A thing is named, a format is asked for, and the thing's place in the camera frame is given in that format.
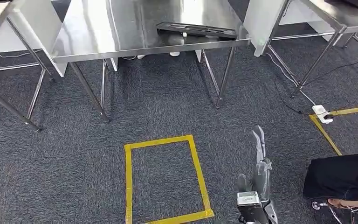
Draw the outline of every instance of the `foot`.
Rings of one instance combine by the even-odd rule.
[[[358,201],[346,201],[341,199],[329,198],[327,200],[329,204],[333,205],[336,208],[348,208],[348,207],[358,207]]]
[[[169,52],[169,55],[171,55],[172,57],[177,57],[180,55],[180,52]]]

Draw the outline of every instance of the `white cable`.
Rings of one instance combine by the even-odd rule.
[[[289,78],[289,77],[286,75],[286,73],[283,71],[283,68],[282,68],[280,65],[278,65],[278,64],[274,61],[274,59],[272,59],[272,56],[271,56],[269,53],[266,53],[266,55],[268,55],[268,56],[271,58],[272,63],[274,63],[276,66],[278,66],[278,68],[281,69],[282,74],[283,74],[288,80],[290,80],[292,83],[294,83],[294,85],[297,87],[297,84],[295,83],[295,81],[294,81],[293,79]]]
[[[294,85],[297,87],[296,82],[295,82],[293,79],[289,78],[289,76],[286,75],[286,73],[283,71],[283,68],[282,68],[280,65],[278,65],[278,64],[274,61],[274,59],[272,58],[272,56],[271,56],[269,53],[266,53],[266,55],[268,55],[268,56],[271,58],[272,63],[274,63],[276,66],[278,66],[278,68],[281,69],[282,74],[283,74],[288,80],[290,80],[292,83],[294,83]],[[316,105],[315,102],[312,101],[312,99],[310,99],[302,90],[300,90],[300,92],[301,92],[313,105]]]
[[[316,106],[316,104],[314,103],[314,101],[312,101],[312,99],[310,99],[305,93],[303,93],[302,90],[300,90],[300,93],[302,93],[309,101],[311,101],[311,103]]]
[[[25,55],[29,55],[30,53],[28,52],[28,53],[24,53],[24,54],[20,54],[20,55],[11,55],[11,56],[2,56],[1,54],[0,54],[0,57],[1,58],[8,58],[8,57],[21,57],[21,56],[25,56]]]
[[[133,58],[122,57],[122,59],[125,59],[125,60],[134,60],[135,58],[136,58],[136,56],[134,56]]]

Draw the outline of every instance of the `black cable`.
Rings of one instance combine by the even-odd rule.
[[[311,84],[311,83],[317,81],[318,79],[320,79],[320,78],[322,78],[322,77],[324,77],[324,76],[326,76],[326,75],[332,73],[333,71],[335,71],[335,70],[337,70],[337,69],[340,69],[340,68],[343,68],[343,67],[346,67],[346,66],[352,66],[352,65],[355,65],[355,64],[358,64],[358,62],[338,66],[338,67],[336,67],[336,68],[330,70],[329,72],[326,72],[326,73],[324,73],[323,75],[321,75],[321,76],[319,76],[319,77],[317,77],[317,78],[315,78],[315,79],[309,81],[308,83],[304,84],[303,86],[309,85],[309,84]]]
[[[281,101],[283,102],[283,104],[285,104],[285,106],[286,106],[287,108],[291,109],[292,111],[294,111],[294,112],[296,112],[296,113],[298,113],[298,114],[302,114],[302,115],[312,115],[312,114],[310,114],[310,113],[303,113],[301,110],[296,110],[296,109],[294,109],[293,107],[289,106],[289,105],[283,100],[283,98],[282,98],[282,96],[281,96],[281,93],[280,93],[279,90],[278,90],[278,86],[276,85],[276,80],[277,80],[277,79],[278,79],[278,76],[275,77],[275,81],[274,81],[275,89],[276,89],[276,91],[278,92],[279,98],[281,98]]]
[[[324,77],[324,76],[326,76],[326,75],[332,73],[333,71],[335,71],[335,70],[337,70],[337,69],[340,69],[340,68],[343,68],[343,67],[346,67],[346,66],[352,66],[352,65],[355,65],[355,64],[358,64],[358,62],[338,66],[338,67],[336,67],[336,68],[330,70],[329,72],[326,72],[325,74],[323,74],[323,75],[321,75],[321,76],[319,76],[319,77],[317,77],[317,78],[315,78],[315,79],[309,81],[308,83],[304,84],[304,86],[309,85],[309,84],[311,84],[312,82],[317,81],[318,79],[320,79],[320,78],[322,78],[322,77]],[[294,111],[294,112],[296,112],[296,113],[298,113],[298,114],[302,114],[302,115],[314,115],[314,114],[309,114],[309,113],[303,113],[301,110],[296,110],[296,109],[294,109],[293,107],[289,106],[289,105],[286,103],[286,101],[283,100],[283,98],[282,98],[282,96],[281,96],[281,93],[280,93],[279,90],[278,90],[278,86],[276,85],[276,80],[277,80],[277,78],[278,78],[278,76],[276,76],[276,77],[275,77],[275,80],[274,80],[275,89],[276,89],[276,91],[278,92],[279,98],[281,99],[281,101],[283,102],[283,104],[285,104],[285,106],[286,106],[287,108],[291,109],[292,111]]]

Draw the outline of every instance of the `cable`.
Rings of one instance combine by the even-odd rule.
[[[128,57],[122,57],[125,60],[134,60],[136,58],[136,56],[132,57],[132,58],[128,58]]]
[[[337,69],[340,69],[340,68],[343,68],[343,67],[346,67],[346,66],[352,66],[352,65],[355,65],[355,64],[358,64],[358,62],[338,66],[338,67],[336,67],[336,68],[330,70],[329,72],[326,72],[326,73],[324,73],[323,75],[321,75],[321,76],[319,76],[319,77],[317,77],[317,78],[315,78],[315,79],[309,81],[308,83],[304,84],[303,86],[309,85],[309,84],[311,84],[311,83],[317,81],[318,79],[320,79],[320,78],[322,78],[322,77],[324,77],[324,76],[326,76],[326,75],[332,73],[333,71],[335,71],[335,70],[337,70]]]
[[[296,112],[296,113],[299,113],[299,114],[302,114],[302,115],[313,115],[313,114],[310,114],[310,113],[303,113],[301,110],[296,110],[294,109],[293,107],[289,106],[282,98],[281,96],[281,93],[279,92],[278,90],[278,86],[276,85],[276,80],[278,79],[278,76],[275,77],[275,80],[274,80],[274,84],[275,84],[275,89],[276,91],[278,92],[278,96],[279,98],[281,99],[282,103],[285,104],[285,106],[289,109],[291,109],[292,111]]]
[[[271,58],[272,63],[274,63],[274,64],[281,70],[282,74],[283,74],[288,80],[290,80],[292,83],[294,83],[294,85],[297,87],[297,86],[298,86],[297,83],[296,83],[293,79],[289,78],[289,76],[286,75],[286,73],[283,71],[283,68],[282,68],[280,65],[278,65],[278,64],[274,61],[274,59],[272,58],[272,56],[271,56],[269,53],[266,53],[266,55],[268,55],[268,56]],[[311,98],[309,98],[302,90],[300,90],[300,92],[301,92],[313,105],[316,105],[315,102],[314,102]]]
[[[1,58],[21,57],[21,56],[25,56],[25,55],[29,55],[29,54],[31,54],[31,53],[28,52],[28,53],[24,53],[24,54],[20,54],[20,55],[9,55],[9,56],[2,56],[2,55],[0,54],[0,57],[1,57]]]

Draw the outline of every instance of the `yellow tape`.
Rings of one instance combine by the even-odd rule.
[[[188,135],[180,136],[180,137],[173,137],[168,139],[158,139],[158,140],[152,140],[152,141],[143,141],[138,143],[131,143],[128,144],[132,149],[134,148],[143,148],[148,146],[157,146],[162,144],[168,144],[173,142],[179,142],[179,141],[186,141],[188,139]]]
[[[214,216],[213,211],[211,209],[209,209],[209,210],[200,211],[200,212],[196,212],[196,213],[192,213],[192,214],[188,214],[188,215],[176,216],[176,217],[166,218],[166,219],[160,219],[160,220],[157,220],[157,221],[149,222],[149,224],[188,223],[188,222],[193,222],[193,221],[196,221],[196,220],[209,218],[209,217],[213,217],[213,216]]]
[[[195,171],[197,174],[198,184],[200,185],[202,202],[204,204],[204,211],[195,212],[188,215],[176,216],[172,218],[161,219],[157,221],[149,222],[151,224],[176,224],[176,223],[187,223],[204,218],[213,217],[214,213],[211,209],[211,204],[209,202],[209,196],[207,192],[207,187],[205,184],[204,176],[202,174],[200,161],[198,159],[197,150],[195,148],[195,143],[192,135],[185,135],[167,139],[151,140],[138,143],[131,143],[124,145],[125,149],[125,179],[126,179],[126,209],[125,209],[125,223],[132,223],[132,165],[131,165],[131,149],[156,146],[162,144],[168,144],[173,142],[188,141],[190,146],[191,155],[193,158],[193,163]]]
[[[334,116],[337,115],[345,115],[350,113],[358,113],[358,108],[352,108],[352,109],[346,109],[346,110],[340,110],[340,111],[332,111],[331,114]]]
[[[358,108],[345,109],[345,110],[340,110],[340,111],[331,111],[330,113],[334,116],[358,113]],[[330,143],[330,145],[333,147],[334,151],[336,151],[337,155],[342,155],[341,151],[337,148],[336,144],[334,144],[333,140],[331,140],[329,135],[323,129],[322,125],[319,123],[317,115],[310,115],[310,118],[315,123],[315,125],[318,127],[320,132],[324,135],[324,137],[327,139],[327,141]]]
[[[342,155],[342,153],[337,148],[336,144],[334,144],[333,140],[329,137],[326,131],[323,129],[322,125],[319,123],[317,115],[310,115],[311,120],[315,123],[316,127],[319,128],[320,132],[324,135],[330,145],[333,147],[334,151],[336,151],[337,155]]]
[[[125,149],[125,182],[126,182],[126,195],[125,195],[125,223],[132,223],[132,165],[131,165],[131,147],[124,146]]]
[[[207,186],[205,185],[204,176],[202,174],[200,161],[198,159],[197,151],[195,149],[195,143],[192,135],[187,137],[190,145],[190,150],[192,153],[193,163],[195,167],[195,172],[197,173],[198,184],[200,185],[202,202],[204,203],[205,210],[211,209],[211,204],[209,203],[209,196],[207,192]]]

